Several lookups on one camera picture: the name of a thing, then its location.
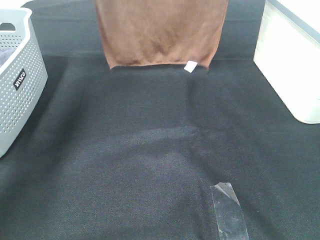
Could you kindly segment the brown microfibre towel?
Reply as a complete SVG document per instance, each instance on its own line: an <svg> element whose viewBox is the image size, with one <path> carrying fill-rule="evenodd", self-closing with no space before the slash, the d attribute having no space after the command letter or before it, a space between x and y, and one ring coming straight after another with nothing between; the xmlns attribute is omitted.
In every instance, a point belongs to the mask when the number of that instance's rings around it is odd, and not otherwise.
<svg viewBox="0 0 320 240"><path fill-rule="evenodd" d="M208 68L217 53L226 0L97 0L102 47L110 69L154 65Z"/></svg>

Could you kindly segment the black fabric table cover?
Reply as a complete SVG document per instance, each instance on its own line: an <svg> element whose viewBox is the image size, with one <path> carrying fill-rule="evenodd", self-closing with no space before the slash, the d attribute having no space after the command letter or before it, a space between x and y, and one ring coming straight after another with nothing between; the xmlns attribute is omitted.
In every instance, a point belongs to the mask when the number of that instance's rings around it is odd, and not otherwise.
<svg viewBox="0 0 320 240"><path fill-rule="evenodd" d="M231 183L252 240L320 237L320 127L253 62L262 0L231 0L209 69L107 65L92 0L34 0L48 80L0 160L3 240L217 240Z"/></svg>

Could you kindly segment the clear adhesive tape strip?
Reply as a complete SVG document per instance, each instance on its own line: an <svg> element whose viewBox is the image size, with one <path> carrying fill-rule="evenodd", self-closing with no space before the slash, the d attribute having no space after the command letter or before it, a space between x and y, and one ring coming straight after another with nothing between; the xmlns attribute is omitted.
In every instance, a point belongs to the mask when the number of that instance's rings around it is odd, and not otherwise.
<svg viewBox="0 0 320 240"><path fill-rule="evenodd" d="M210 187L216 224L221 240L249 240L244 214L229 182Z"/></svg>

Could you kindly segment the grey perforated laundry basket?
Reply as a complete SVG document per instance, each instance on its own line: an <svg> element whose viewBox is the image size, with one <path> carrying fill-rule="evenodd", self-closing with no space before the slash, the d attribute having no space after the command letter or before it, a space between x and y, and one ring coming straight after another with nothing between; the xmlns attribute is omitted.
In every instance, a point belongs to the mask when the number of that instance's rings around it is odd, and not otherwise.
<svg viewBox="0 0 320 240"><path fill-rule="evenodd" d="M0 154L6 154L33 112L46 85L48 74L33 28L32 10L2 8L0 50L15 48L15 58L0 68Z"/></svg>

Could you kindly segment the white plastic storage bin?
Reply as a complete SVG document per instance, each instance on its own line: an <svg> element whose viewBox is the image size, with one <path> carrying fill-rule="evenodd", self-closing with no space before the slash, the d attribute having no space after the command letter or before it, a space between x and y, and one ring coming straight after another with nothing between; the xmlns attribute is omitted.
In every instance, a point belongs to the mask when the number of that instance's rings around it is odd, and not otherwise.
<svg viewBox="0 0 320 240"><path fill-rule="evenodd" d="M318 0L267 0L253 61L294 118L319 124Z"/></svg>

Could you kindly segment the grey cloth in basket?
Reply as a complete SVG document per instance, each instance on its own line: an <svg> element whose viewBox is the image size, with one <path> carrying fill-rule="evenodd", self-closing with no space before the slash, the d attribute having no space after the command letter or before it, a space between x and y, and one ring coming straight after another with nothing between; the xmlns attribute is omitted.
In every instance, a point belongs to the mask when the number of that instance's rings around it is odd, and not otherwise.
<svg viewBox="0 0 320 240"><path fill-rule="evenodd" d="M0 68L6 69L15 59L16 48L9 47L0 50Z"/></svg>

